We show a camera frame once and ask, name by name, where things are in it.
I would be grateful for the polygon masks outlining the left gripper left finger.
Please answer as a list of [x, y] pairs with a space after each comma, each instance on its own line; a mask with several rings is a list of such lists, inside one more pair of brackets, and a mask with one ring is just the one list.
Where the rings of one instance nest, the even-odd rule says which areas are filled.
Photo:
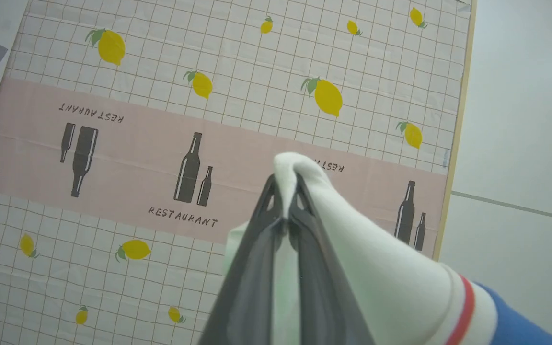
[[269, 345], [275, 253], [283, 231], [283, 202], [269, 176], [205, 325], [200, 345]]

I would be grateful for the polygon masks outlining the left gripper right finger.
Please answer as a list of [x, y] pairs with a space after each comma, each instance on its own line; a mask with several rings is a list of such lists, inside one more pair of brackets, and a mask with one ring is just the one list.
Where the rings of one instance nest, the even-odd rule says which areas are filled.
[[301, 344], [374, 344], [311, 193], [300, 174], [296, 174], [288, 227], [290, 243], [298, 254]]

